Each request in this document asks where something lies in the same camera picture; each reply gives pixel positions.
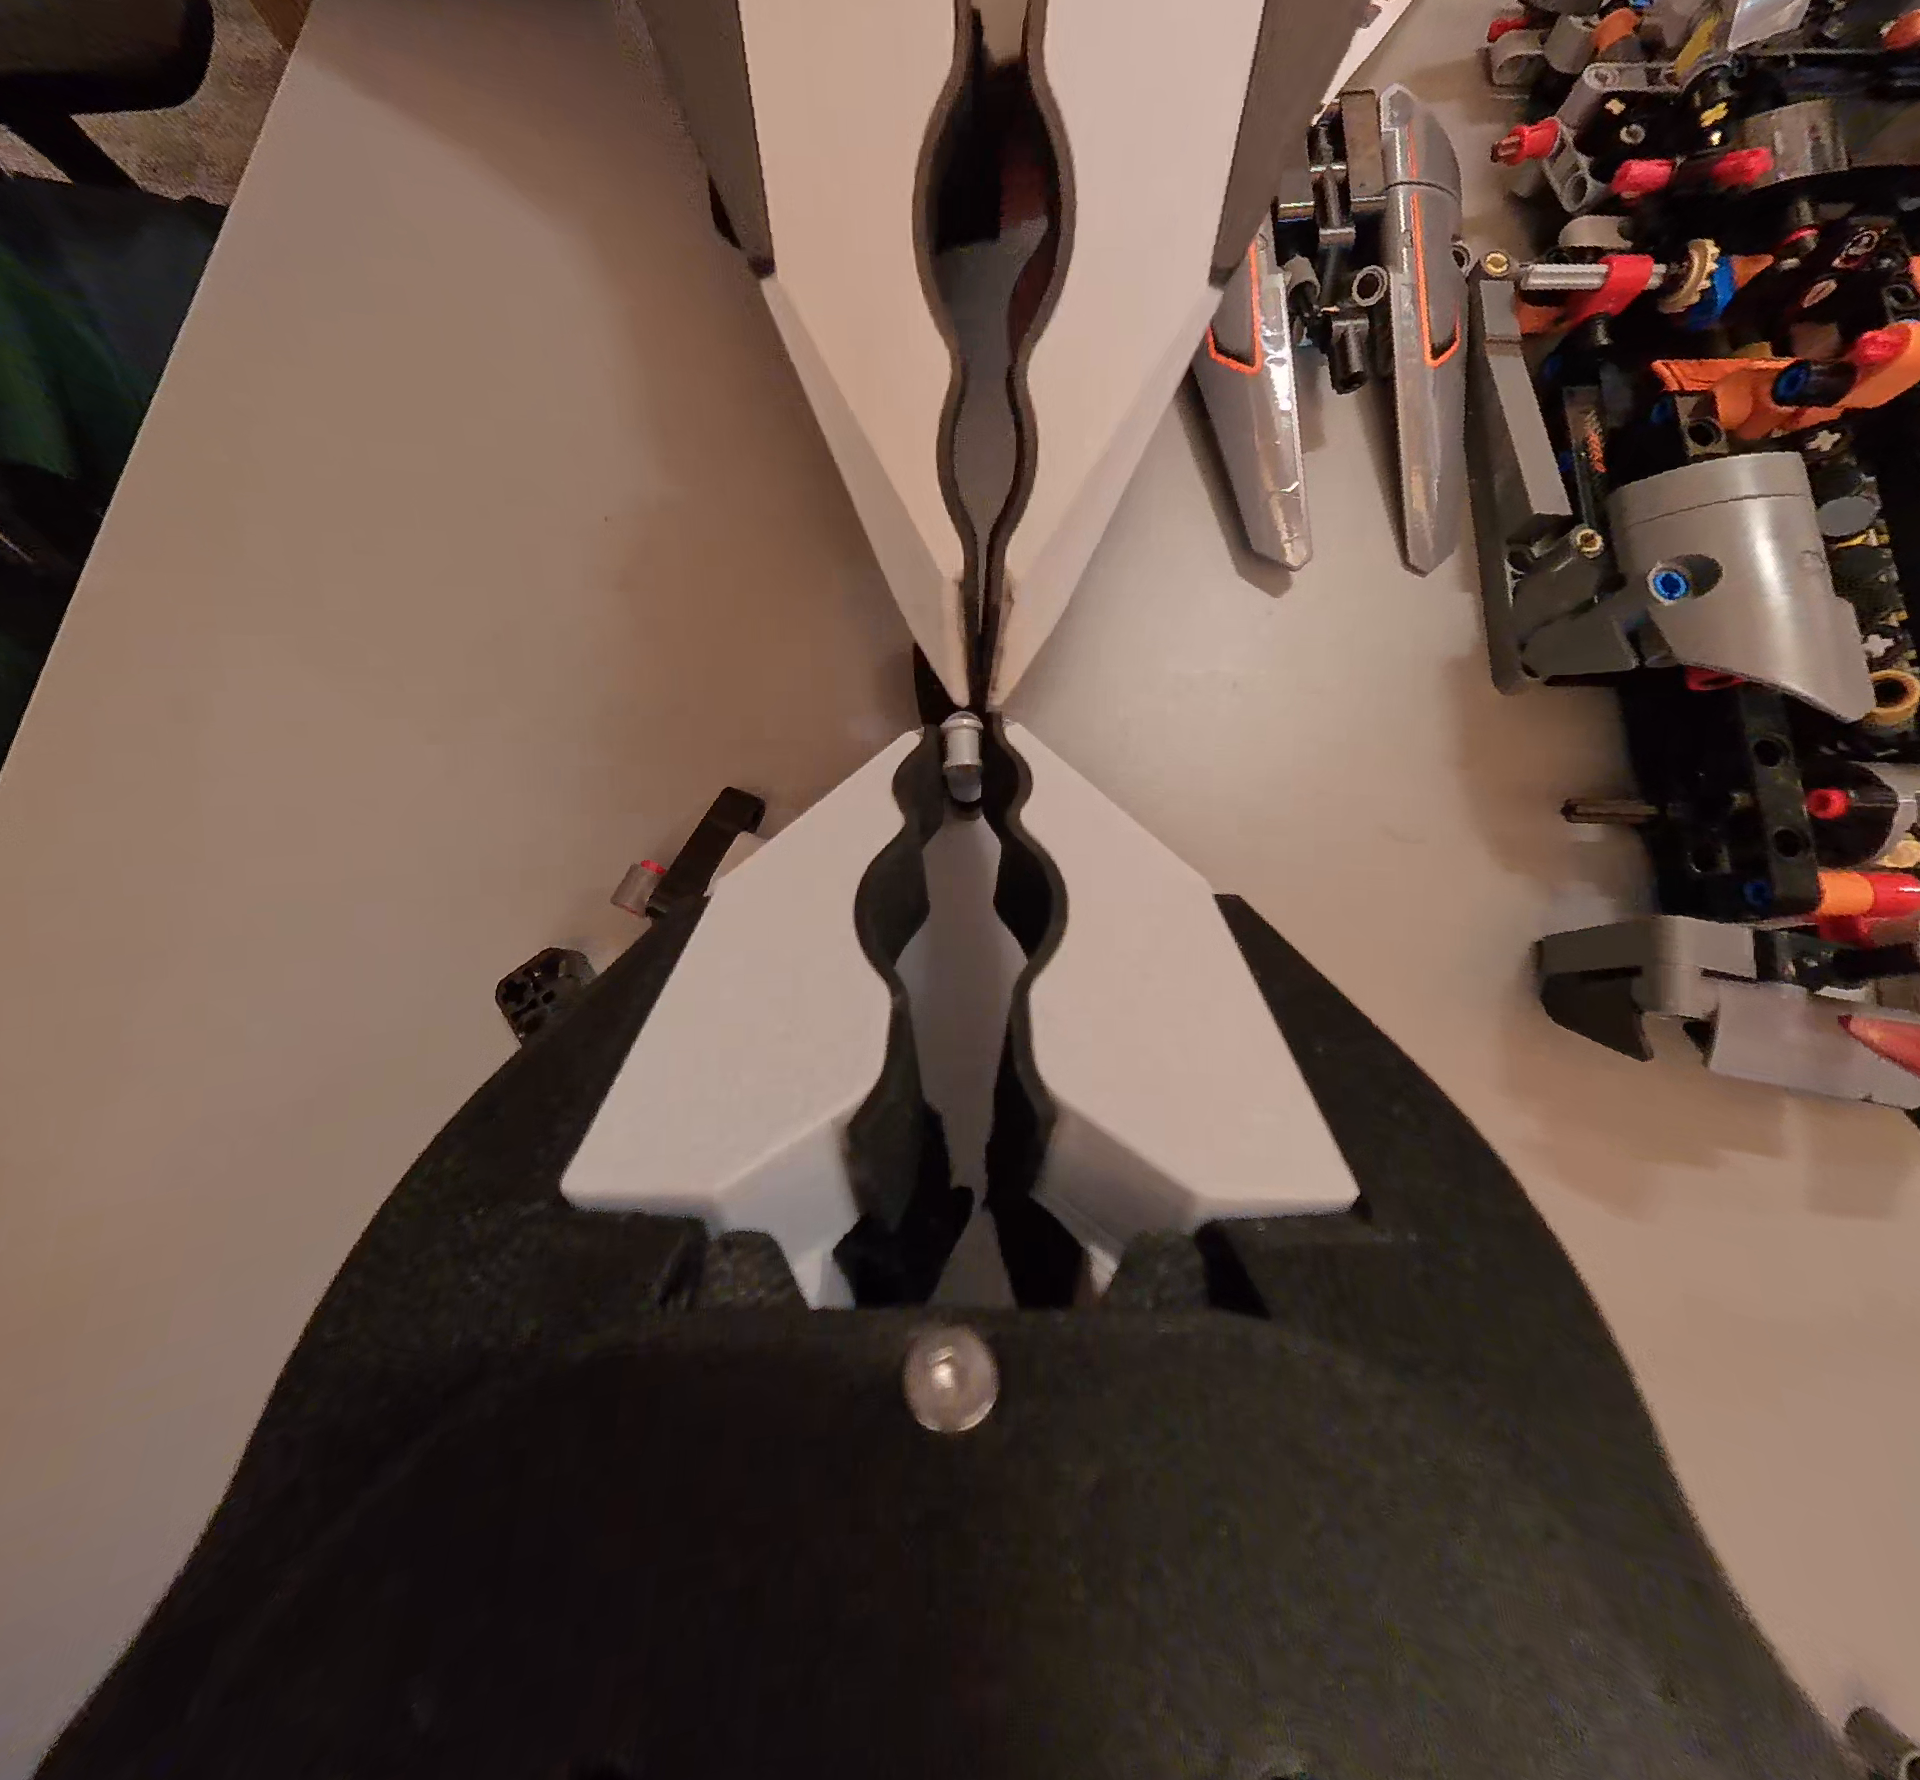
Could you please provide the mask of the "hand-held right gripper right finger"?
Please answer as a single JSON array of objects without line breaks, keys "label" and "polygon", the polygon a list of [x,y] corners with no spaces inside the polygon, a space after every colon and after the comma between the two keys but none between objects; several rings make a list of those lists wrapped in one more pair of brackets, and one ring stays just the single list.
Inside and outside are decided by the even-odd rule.
[{"label": "hand-held right gripper right finger", "polygon": [[1031,731],[986,749],[1021,951],[986,1140],[1016,1292],[1106,1286],[1144,1234],[1344,1216],[1359,1185],[1221,895]]}]

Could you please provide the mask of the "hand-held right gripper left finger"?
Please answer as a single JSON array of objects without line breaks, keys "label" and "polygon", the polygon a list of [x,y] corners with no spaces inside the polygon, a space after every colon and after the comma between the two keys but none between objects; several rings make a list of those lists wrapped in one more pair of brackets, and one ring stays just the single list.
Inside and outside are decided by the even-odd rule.
[{"label": "hand-held right gripper left finger", "polygon": [[712,887],[560,1177],[581,1210],[780,1245],[851,1308],[840,1246],[897,1240],[926,1103],[902,951],[926,920],[926,729],[893,740]]}]

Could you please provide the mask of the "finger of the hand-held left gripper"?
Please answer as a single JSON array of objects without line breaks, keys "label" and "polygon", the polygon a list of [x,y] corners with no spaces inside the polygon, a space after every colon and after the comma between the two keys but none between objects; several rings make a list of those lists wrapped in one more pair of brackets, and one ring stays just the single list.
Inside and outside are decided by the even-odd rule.
[{"label": "finger of the hand-held left gripper", "polygon": [[884,582],[971,702],[976,533],[956,492],[963,388],[933,276],[937,156],[971,0],[736,0],[770,238],[760,295]]},{"label": "finger of the hand-held left gripper", "polygon": [[1213,255],[1266,3],[1029,2],[1061,247],[1013,372],[1021,472],[990,557],[990,710],[1065,615],[1217,307]]}]

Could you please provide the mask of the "grey lego fin assembly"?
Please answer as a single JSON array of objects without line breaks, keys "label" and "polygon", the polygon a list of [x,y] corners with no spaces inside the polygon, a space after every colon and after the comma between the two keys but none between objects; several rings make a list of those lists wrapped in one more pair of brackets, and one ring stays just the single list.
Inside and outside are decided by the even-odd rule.
[{"label": "grey lego fin assembly", "polygon": [[1460,170],[1403,84],[1346,88],[1267,205],[1190,362],[1247,549],[1310,560],[1302,353],[1334,393],[1391,389],[1405,568],[1427,573],[1466,516],[1469,307]]}]

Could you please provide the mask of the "lego technic car chassis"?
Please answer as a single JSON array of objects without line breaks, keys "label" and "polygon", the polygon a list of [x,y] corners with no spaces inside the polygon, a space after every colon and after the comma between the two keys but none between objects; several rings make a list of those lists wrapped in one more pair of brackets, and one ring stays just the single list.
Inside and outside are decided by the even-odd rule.
[{"label": "lego technic car chassis", "polygon": [[1514,0],[1466,400],[1502,688],[1605,687],[1651,909],[1551,931],[1635,1059],[1915,1118],[1917,0]]}]

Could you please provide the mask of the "black curved lego beam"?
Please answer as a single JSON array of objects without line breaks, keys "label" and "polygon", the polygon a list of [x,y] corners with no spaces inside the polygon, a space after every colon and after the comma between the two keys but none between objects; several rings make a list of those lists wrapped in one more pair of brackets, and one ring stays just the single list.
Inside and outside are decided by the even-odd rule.
[{"label": "black curved lego beam", "polygon": [[518,1047],[527,1045],[585,998],[596,977],[587,951],[545,947],[506,971],[493,990],[494,1006]]}]

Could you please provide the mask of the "black lego subassembly red pins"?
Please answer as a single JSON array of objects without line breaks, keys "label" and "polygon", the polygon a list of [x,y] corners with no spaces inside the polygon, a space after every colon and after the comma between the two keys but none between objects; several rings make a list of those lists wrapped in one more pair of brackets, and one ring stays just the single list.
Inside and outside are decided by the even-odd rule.
[{"label": "black lego subassembly red pins", "polygon": [[726,786],[668,858],[641,857],[628,865],[611,892],[611,907],[636,920],[657,922],[696,897],[707,895],[740,842],[760,837],[764,800]]}]

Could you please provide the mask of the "person's office chair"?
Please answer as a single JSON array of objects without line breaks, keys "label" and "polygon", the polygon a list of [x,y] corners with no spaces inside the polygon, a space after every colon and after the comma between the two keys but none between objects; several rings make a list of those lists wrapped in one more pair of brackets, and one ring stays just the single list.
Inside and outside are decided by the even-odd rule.
[{"label": "person's office chair", "polygon": [[1,0],[1,125],[66,181],[133,190],[79,118],[185,104],[214,38],[208,0]]}]

